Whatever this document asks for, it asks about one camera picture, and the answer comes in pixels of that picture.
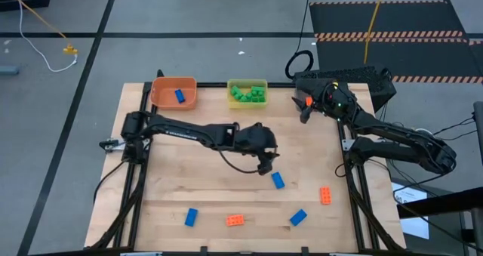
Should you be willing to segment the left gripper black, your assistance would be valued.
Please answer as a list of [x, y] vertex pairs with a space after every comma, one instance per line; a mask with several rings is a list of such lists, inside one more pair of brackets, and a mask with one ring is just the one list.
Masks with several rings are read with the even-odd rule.
[[261, 122], [243, 128], [236, 133], [236, 149], [244, 154], [263, 157], [257, 166], [257, 173], [265, 175], [272, 170], [272, 161], [280, 155], [277, 153], [278, 144], [270, 128]]

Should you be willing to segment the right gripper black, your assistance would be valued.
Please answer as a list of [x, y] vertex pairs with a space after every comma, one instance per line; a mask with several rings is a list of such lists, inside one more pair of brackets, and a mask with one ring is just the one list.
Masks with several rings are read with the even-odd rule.
[[[328, 117], [335, 117], [334, 109], [332, 107], [332, 102], [330, 101], [330, 98], [329, 98], [333, 89], [334, 89], [334, 83], [329, 82], [324, 86], [319, 85], [319, 87], [316, 88], [312, 93], [312, 99], [313, 99], [312, 106], [318, 112]], [[301, 109], [300, 121], [303, 124], [306, 124], [309, 121], [310, 114], [313, 111], [313, 108], [311, 106], [306, 106], [305, 101], [300, 100], [296, 97], [292, 97], [292, 100], [293, 102], [295, 102], [297, 106], [303, 106], [303, 108]]]

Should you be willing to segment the grey translucent plastic bin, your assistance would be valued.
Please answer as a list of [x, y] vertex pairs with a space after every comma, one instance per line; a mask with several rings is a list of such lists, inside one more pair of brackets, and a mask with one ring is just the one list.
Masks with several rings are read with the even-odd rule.
[[[319, 87], [319, 85], [324, 86], [325, 84], [333, 82], [335, 83], [335, 79], [298, 79], [295, 82], [296, 90], [295, 96], [296, 98], [305, 101], [305, 98], [310, 96], [312, 97], [313, 91]], [[297, 106], [296, 108], [298, 111], [301, 112], [303, 106]]]

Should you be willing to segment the yellow plastic bin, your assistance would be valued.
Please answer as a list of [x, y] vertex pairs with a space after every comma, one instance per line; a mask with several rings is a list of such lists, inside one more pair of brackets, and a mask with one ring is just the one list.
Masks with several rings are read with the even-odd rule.
[[[252, 86], [261, 86], [266, 89], [264, 103], [241, 102], [236, 100], [230, 93], [232, 86], [238, 86], [243, 94], [251, 93]], [[230, 109], [262, 109], [268, 104], [268, 82], [264, 79], [230, 79], [227, 82], [227, 99]]]

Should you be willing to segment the black perforated metal case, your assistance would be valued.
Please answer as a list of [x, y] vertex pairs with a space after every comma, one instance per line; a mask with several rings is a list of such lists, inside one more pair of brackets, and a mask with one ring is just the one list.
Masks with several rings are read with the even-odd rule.
[[382, 108], [397, 93], [392, 83], [392, 73], [381, 65], [296, 72], [293, 82], [298, 79], [336, 79], [340, 82], [367, 84], [375, 111]]

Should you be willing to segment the black hazard-striped floor mat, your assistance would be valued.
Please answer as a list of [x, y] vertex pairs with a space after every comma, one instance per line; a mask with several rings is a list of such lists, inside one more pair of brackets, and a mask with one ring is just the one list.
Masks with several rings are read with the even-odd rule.
[[483, 84], [483, 42], [446, 1], [312, 2], [320, 67], [380, 64], [394, 82]]

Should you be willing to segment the orange plastic bin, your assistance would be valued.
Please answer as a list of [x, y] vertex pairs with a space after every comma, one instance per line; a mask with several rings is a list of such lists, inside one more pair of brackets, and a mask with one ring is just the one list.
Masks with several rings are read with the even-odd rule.
[[[186, 101], [178, 103], [175, 91], [181, 89]], [[193, 77], [163, 77], [152, 82], [151, 103], [163, 110], [194, 109], [197, 102], [197, 81]]]

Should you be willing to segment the white paper sheet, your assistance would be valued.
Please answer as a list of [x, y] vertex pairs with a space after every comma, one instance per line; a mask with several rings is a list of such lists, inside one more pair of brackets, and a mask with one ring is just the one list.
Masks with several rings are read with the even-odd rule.
[[[427, 198], [427, 193], [412, 188], [402, 189], [403, 185], [392, 183], [395, 191], [395, 199], [398, 203], [415, 202]], [[422, 239], [429, 239], [429, 224], [421, 218], [401, 219], [403, 233], [416, 236]]]

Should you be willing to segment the black stand beam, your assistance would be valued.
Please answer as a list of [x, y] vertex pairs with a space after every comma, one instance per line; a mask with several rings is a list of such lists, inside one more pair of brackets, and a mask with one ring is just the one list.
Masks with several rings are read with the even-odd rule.
[[398, 215], [402, 222], [426, 224], [427, 234], [405, 234], [412, 251], [483, 256], [483, 187], [402, 203]]

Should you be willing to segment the grey post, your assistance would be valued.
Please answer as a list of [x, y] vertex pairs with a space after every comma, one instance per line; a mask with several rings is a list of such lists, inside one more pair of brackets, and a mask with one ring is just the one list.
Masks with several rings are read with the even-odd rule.
[[473, 104], [476, 133], [478, 136], [479, 152], [483, 164], [483, 101], [476, 101]]

